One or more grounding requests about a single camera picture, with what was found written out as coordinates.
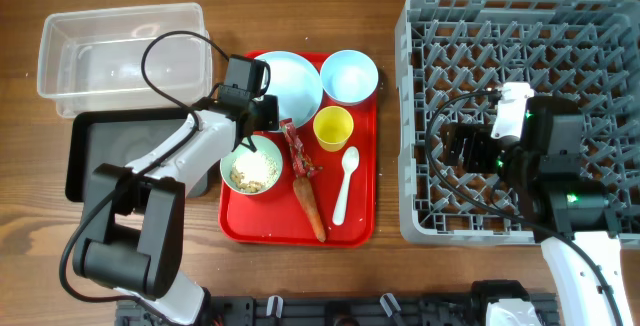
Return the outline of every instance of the bowl of oats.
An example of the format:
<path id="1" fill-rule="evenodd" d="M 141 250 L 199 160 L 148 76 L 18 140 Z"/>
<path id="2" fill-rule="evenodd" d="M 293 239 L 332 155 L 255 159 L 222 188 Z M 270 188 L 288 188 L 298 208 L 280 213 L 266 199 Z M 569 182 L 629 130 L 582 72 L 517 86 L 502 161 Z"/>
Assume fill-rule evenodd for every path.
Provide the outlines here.
<path id="1" fill-rule="evenodd" d="M 224 182 L 235 192 L 258 195 L 276 184 L 282 174 L 282 154 L 273 141 L 264 136 L 251 136 L 257 151 L 239 145 L 220 160 L 220 174 Z"/>

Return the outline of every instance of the yellow cup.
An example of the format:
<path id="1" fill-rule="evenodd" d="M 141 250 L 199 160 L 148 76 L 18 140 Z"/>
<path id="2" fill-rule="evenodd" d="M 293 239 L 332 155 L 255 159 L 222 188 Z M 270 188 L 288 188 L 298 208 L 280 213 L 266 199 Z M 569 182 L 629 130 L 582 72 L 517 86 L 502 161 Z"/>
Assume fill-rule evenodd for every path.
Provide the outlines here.
<path id="1" fill-rule="evenodd" d="M 325 107 L 313 120 L 313 132 L 320 147 L 336 152 L 344 147 L 353 133 L 353 117 L 342 107 Z"/>

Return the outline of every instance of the robotic arm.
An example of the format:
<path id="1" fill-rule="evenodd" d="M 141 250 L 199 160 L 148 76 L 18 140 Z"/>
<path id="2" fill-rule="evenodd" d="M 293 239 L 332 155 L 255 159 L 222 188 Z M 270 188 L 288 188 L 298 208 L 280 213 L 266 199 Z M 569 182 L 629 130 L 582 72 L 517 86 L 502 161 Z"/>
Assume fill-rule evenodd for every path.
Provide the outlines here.
<path id="1" fill-rule="evenodd" d="M 254 131 L 278 127 L 277 98 L 261 95 L 263 61 L 232 56 L 218 98 L 193 107 L 199 130 L 159 167 L 136 178 L 159 155 L 191 132 L 194 119 L 146 156 L 126 167 L 103 164 L 90 176 L 83 219 L 115 189 L 124 188 L 93 217 L 73 254 L 74 272 L 108 288 L 137 296 L 168 321 L 210 325 L 206 289 L 179 272 L 182 258 L 185 195 L 222 157 L 239 145 L 255 151 Z M 247 137 L 249 145 L 241 143 Z M 142 229 L 115 221 L 115 215 L 144 215 Z"/>
<path id="2" fill-rule="evenodd" d="M 519 209 L 535 222 L 573 240 L 604 276 L 624 325 L 632 325 L 620 269 L 620 225 L 607 189 L 580 177 L 583 116 L 570 100 L 533 97 L 527 83 L 506 83 L 493 126 L 453 124 L 445 164 L 468 172 L 497 173 L 518 195 Z M 576 251 L 548 233 L 534 230 L 554 277 L 567 325 L 616 325 L 601 283 Z M 487 325 L 502 325 L 522 305 L 497 300 L 487 308 Z"/>

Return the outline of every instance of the spoon handle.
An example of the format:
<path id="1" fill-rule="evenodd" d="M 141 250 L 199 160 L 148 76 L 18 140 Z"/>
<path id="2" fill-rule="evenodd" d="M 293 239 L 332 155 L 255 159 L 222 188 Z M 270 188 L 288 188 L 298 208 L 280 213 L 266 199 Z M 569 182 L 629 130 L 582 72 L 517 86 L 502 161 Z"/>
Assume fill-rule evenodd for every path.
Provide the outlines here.
<path id="1" fill-rule="evenodd" d="M 344 223 L 344 217 L 347 213 L 347 198 L 349 197 L 349 182 L 351 181 L 351 172 L 344 174 L 336 208 L 333 210 L 333 224 L 340 226 Z"/>

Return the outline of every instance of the black tray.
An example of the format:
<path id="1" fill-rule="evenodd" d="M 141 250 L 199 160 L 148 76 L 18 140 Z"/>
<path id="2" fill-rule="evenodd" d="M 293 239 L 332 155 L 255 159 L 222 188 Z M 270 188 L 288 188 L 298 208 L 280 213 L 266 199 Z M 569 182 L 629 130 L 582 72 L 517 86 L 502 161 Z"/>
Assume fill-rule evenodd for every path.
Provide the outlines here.
<path id="1" fill-rule="evenodd" d="M 151 152 L 187 118 L 178 108 L 96 111 L 78 115 L 73 121 L 65 194 L 72 202 L 84 201 L 89 175 L 102 163 L 125 166 Z M 205 174 L 187 197 L 198 197 L 209 189 Z"/>

